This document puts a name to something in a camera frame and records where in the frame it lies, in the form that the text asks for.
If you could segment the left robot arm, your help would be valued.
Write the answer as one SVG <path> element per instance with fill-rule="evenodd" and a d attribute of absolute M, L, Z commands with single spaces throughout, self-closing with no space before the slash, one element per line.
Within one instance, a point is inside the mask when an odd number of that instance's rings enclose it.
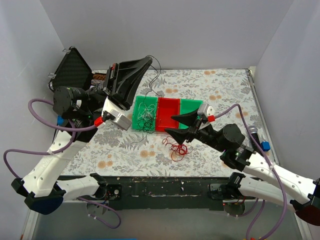
<path fill-rule="evenodd" d="M 60 175 L 98 129 L 107 123 L 123 131 L 131 127 L 126 111 L 133 105 L 140 82 L 152 62 L 148 55 L 114 63 L 104 80 L 91 88 L 63 84 L 54 90 L 50 104 L 66 124 L 55 126 L 57 135 L 49 149 L 41 153 L 38 164 L 11 184 L 30 210 L 48 215 L 67 200 L 83 196 L 101 200 L 107 196 L 107 182 L 97 173 L 71 180 L 60 180 Z"/>

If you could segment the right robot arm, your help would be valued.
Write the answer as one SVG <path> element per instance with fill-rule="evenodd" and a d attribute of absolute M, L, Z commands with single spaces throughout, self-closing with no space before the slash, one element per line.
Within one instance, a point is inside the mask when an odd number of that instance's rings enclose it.
<path fill-rule="evenodd" d="M 156 70 L 137 95 L 147 66 L 114 64 L 106 81 L 112 97 L 122 109 L 134 107 L 131 118 L 116 114 L 121 130 L 133 129 L 145 135 L 168 133 L 180 147 L 193 140 L 221 152 L 220 159 L 233 169 L 228 184 L 217 191 L 220 197 L 250 196 L 282 204 L 302 220 L 320 224 L 320 182 L 294 174 L 269 160 L 252 131 L 242 134 L 236 124 L 213 128 L 219 118 L 211 100 L 213 91 L 235 95 L 249 86 L 239 70 Z"/>

